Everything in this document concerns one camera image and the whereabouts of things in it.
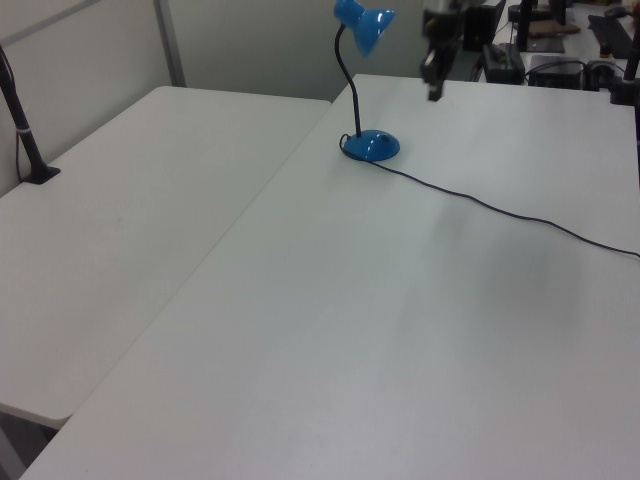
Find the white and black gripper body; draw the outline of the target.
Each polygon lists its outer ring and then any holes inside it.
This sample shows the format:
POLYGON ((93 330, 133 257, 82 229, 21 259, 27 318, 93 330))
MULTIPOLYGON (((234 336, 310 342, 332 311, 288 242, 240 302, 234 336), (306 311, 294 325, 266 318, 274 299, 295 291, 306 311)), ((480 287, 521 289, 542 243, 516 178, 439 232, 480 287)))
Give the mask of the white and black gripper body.
POLYGON ((428 43, 427 55, 436 53, 436 75, 447 75, 455 61, 462 36, 463 1, 424 1, 422 33, 428 43))

